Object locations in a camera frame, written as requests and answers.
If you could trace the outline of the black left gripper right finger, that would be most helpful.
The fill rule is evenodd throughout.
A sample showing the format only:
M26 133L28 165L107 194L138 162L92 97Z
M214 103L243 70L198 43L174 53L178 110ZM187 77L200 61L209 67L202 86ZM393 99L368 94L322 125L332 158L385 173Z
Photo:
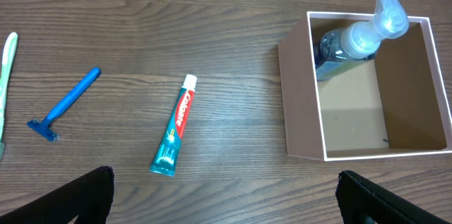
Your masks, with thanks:
M335 197L344 224L448 224L351 170L338 175Z

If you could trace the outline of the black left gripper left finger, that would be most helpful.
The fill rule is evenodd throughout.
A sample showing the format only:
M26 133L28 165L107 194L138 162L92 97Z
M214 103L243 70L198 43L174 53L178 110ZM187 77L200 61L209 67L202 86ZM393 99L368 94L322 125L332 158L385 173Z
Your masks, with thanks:
M93 171L1 216L2 223L105 223L114 198L114 172Z

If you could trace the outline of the blue mouthwash spray bottle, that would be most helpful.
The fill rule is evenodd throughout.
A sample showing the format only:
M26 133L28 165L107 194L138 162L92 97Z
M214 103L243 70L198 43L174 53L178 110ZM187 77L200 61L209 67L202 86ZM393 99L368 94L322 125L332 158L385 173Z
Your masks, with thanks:
M373 60L385 39L399 38L408 28L408 15L399 0L376 0L371 20L331 30L313 45L317 80L330 80Z

